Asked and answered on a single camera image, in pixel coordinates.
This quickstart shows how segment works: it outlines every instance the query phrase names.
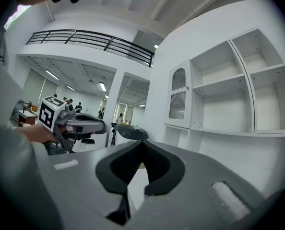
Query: white wall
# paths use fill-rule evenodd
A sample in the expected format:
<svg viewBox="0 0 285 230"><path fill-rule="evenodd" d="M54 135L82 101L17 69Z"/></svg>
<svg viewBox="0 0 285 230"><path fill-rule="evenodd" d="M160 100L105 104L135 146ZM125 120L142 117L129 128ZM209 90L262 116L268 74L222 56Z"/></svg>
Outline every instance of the white wall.
<svg viewBox="0 0 285 230"><path fill-rule="evenodd" d="M73 107L75 108L79 102L82 103L82 113L88 113L93 116L98 117L98 112L100 110L100 104L102 98L85 94L78 91L73 91L66 86L60 85L57 91L57 97L63 99L64 97L68 99L73 99Z"/></svg>
<svg viewBox="0 0 285 230"><path fill-rule="evenodd" d="M86 30L108 34L132 42L136 36L137 29L126 27L117 23L108 23L106 21L91 18L65 18L47 23L40 31L75 29Z"/></svg>
<svg viewBox="0 0 285 230"><path fill-rule="evenodd" d="M152 69L131 59L103 50L69 44L31 44L25 45L19 53L21 56L45 57L80 62L95 67L108 66L122 70L134 76L150 80Z"/></svg>
<svg viewBox="0 0 285 230"><path fill-rule="evenodd" d="M34 32L48 23L41 4L34 5L25 11L6 31L9 68L8 72L22 88L30 66L17 57L17 53L25 46Z"/></svg>
<svg viewBox="0 0 285 230"><path fill-rule="evenodd" d="M270 0L246 0L205 13L173 31L156 50L143 127L163 141L169 71L187 59L258 27L285 62L285 19Z"/></svg>
<svg viewBox="0 0 285 230"><path fill-rule="evenodd" d="M131 125L143 128L144 108L134 107Z"/></svg>

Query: fluorescent light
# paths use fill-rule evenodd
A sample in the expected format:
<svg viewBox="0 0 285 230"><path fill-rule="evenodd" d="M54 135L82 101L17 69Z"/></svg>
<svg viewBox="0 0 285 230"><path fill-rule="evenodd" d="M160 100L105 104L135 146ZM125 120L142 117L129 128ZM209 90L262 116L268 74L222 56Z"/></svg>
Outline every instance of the fluorescent light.
<svg viewBox="0 0 285 230"><path fill-rule="evenodd" d="M59 78L56 77L55 75L53 75L53 73L51 73L49 70L46 70L46 72L47 72L48 74L50 74L53 78L56 78L57 80L59 80Z"/></svg>
<svg viewBox="0 0 285 230"><path fill-rule="evenodd" d="M101 86L101 89L106 92L106 88L105 88L104 83L101 82L101 83L100 83L100 86Z"/></svg>
<svg viewBox="0 0 285 230"><path fill-rule="evenodd" d="M74 88L71 88L70 86L67 86L69 89L72 89L72 90L74 90L75 91L75 89Z"/></svg>

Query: window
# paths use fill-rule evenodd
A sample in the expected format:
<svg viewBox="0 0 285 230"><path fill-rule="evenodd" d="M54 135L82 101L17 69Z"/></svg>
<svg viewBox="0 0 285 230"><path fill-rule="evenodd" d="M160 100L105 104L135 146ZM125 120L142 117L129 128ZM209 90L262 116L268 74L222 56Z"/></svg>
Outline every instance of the window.
<svg viewBox="0 0 285 230"><path fill-rule="evenodd" d="M31 7L31 5L19 5L18 8L17 8L17 11L11 17L8 18L6 24L4 25L5 30L7 30L11 26L11 24L17 18L19 18L19 16L21 14L23 14L30 7Z"/></svg>

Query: white column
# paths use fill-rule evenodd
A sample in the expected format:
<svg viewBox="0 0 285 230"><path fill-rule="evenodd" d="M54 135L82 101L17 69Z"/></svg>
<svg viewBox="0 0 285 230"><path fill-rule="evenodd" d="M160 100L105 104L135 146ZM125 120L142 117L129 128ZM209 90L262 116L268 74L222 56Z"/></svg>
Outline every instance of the white column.
<svg viewBox="0 0 285 230"><path fill-rule="evenodd" d="M119 95L123 76L124 76L124 70L118 69L116 74L115 74L115 77L114 77L114 80L112 83L112 87L110 88L108 100L107 100L106 107L105 107L105 113L104 113L103 121L107 125L107 137L105 140L106 146L107 146L107 142L108 142L108 136L109 136L109 132L110 132L111 122L114 118L115 106L116 106L117 98Z"/></svg>

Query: cabinet door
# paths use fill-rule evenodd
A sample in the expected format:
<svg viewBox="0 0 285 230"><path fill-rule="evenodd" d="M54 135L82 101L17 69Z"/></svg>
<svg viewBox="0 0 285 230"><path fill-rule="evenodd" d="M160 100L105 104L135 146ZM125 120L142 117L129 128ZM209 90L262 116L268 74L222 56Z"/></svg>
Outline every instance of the cabinet door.
<svg viewBox="0 0 285 230"><path fill-rule="evenodd" d="M169 73L166 124L189 128L192 106L191 63L186 60Z"/></svg>

